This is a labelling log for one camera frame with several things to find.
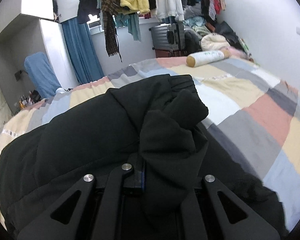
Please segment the black padded winter jacket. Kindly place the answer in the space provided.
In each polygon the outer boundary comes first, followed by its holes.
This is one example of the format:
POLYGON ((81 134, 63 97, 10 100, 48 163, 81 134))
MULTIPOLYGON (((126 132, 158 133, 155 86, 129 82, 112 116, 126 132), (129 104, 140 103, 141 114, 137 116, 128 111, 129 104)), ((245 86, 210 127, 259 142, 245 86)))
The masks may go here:
POLYGON ((0 155, 0 211, 13 239, 86 174, 142 165, 142 203, 120 239, 185 239, 181 204, 215 176, 287 236, 275 192, 208 134, 208 109, 189 75, 158 75, 111 88, 8 144, 0 155))

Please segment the colourful hanging clothes cluster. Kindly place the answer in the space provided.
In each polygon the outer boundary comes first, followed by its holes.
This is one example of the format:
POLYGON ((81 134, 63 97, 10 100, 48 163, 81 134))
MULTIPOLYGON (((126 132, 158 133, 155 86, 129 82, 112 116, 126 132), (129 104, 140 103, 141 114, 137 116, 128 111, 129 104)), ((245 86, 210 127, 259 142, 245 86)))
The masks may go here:
POLYGON ((217 15, 226 10, 225 0, 201 0, 201 10, 207 22, 216 22, 217 15))

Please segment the pastel patchwork bed quilt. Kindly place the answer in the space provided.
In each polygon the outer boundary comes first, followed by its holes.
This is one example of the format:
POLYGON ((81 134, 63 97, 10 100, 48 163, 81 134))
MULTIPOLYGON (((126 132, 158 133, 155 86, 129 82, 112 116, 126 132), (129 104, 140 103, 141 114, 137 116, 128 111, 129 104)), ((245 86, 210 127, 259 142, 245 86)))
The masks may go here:
POLYGON ((109 88, 161 74, 193 77, 209 110, 204 126, 235 162, 277 192, 287 230, 296 228, 300 222, 300 96, 285 81, 237 57, 194 68, 186 65, 184 57, 130 64, 20 111, 0 127, 0 154, 15 138, 109 88))

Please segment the cosmetics bottles on nightstand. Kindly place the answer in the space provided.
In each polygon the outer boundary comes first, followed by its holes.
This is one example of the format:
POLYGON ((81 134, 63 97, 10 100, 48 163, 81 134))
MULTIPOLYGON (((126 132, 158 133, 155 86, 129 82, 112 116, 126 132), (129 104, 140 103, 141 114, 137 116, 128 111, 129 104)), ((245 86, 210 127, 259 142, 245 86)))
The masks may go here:
POLYGON ((22 95, 18 101, 20 109, 24 109, 29 107, 30 105, 34 105, 38 103, 42 97, 39 92, 36 90, 29 91, 27 95, 22 95))

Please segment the blue covered chair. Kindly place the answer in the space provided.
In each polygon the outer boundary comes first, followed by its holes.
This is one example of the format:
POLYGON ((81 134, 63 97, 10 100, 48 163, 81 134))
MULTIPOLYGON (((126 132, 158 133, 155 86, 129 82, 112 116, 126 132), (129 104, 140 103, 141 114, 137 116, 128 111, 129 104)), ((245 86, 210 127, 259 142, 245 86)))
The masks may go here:
POLYGON ((38 52, 27 56, 24 68, 42 98, 55 96, 56 90, 62 87, 44 53, 38 52))

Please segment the cylindrical white bolster pillow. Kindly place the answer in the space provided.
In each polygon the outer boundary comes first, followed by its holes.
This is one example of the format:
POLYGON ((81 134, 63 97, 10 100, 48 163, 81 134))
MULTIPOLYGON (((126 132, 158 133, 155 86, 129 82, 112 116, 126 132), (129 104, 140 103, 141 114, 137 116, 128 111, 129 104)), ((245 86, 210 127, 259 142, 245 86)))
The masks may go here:
POLYGON ((212 62, 227 59, 231 56, 228 50, 211 50, 192 53, 186 58, 186 65, 189 67, 198 67, 212 62))

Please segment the blue window curtain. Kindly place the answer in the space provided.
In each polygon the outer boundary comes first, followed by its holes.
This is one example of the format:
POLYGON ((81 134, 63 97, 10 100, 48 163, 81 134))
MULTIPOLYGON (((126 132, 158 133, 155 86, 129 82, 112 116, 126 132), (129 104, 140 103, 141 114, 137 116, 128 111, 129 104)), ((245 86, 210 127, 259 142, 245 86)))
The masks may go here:
POLYGON ((62 23, 68 54, 79 84, 90 83, 104 77, 88 25, 79 24, 77 18, 62 23))

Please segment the cream plush blanket pile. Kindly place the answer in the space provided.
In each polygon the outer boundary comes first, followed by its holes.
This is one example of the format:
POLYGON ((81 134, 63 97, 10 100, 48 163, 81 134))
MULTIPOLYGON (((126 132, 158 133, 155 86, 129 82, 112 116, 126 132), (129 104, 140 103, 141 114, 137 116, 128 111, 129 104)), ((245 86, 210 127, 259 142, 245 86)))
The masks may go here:
POLYGON ((203 51, 220 50, 222 48, 230 47, 230 43, 223 35, 217 33, 210 33, 203 36, 200 42, 203 51))

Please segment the grey ribbed suitcase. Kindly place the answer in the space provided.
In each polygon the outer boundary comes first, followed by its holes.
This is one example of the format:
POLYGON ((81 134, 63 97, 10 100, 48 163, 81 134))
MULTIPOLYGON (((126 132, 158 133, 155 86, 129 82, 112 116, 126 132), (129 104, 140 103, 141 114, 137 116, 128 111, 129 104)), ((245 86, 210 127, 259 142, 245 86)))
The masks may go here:
POLYGON ((185 49, 185 31, 182 23, 164 23, 149 28, 153 50, 181 51, 185 49))

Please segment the teal hanging garment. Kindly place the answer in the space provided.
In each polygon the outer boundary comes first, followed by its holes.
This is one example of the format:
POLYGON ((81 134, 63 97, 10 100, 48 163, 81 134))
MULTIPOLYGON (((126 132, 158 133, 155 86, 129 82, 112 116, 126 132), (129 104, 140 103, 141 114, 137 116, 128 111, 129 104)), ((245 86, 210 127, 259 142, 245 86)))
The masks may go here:
POLYGON ((118 28, 127 27, 128 33, 132 35, 134 41, 142 41, 139 16, 137 13, 127 15, 118 14, 115 16, 115 24, 118 28))

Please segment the white hanging hoodie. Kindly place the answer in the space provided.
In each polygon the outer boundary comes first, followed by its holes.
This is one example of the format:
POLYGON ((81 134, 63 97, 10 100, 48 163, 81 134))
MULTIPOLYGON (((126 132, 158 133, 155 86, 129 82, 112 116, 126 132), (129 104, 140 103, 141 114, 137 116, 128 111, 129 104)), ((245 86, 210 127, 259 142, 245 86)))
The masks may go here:
POLYGON ((184 10, 181 0, 156 0, 156 2, 158 19, 176 17, 178 21, 184 20, 184 10))

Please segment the dark navy hanging garment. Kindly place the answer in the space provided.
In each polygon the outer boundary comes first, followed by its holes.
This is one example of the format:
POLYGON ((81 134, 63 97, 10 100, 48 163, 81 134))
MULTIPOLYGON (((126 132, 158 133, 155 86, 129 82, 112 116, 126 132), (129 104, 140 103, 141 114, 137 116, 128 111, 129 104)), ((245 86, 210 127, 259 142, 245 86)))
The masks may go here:
POLYGON ((79 0, 77 11, 78 24, 85 24, 90 21, 89 15, 98 16, 100 9, 97 6, 97 0, 79 0))

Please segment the brown plaid scarf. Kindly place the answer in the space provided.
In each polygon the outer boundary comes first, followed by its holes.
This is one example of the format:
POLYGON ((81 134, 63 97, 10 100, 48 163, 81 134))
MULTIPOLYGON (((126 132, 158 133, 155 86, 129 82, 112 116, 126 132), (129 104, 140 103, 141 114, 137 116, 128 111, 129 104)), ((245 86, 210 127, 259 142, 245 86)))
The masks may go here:
POLYGON ((119 12, 120 0, 101 0, 101 11, 103 15, 103 29, 108 56, 119 55, 119 42, 117 39, 116 24, 114 16, 119 12))

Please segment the black wall charger plug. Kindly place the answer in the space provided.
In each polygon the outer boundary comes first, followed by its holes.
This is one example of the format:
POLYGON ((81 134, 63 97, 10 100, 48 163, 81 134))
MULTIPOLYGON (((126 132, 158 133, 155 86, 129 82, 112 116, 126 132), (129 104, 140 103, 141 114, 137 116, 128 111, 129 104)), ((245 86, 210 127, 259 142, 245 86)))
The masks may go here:
POLYGON ((15 72, 14 77, 16 81, 21 80, 23 74, 28 74, 27 71, 25 70, 18 70, 17 72, 15 72))

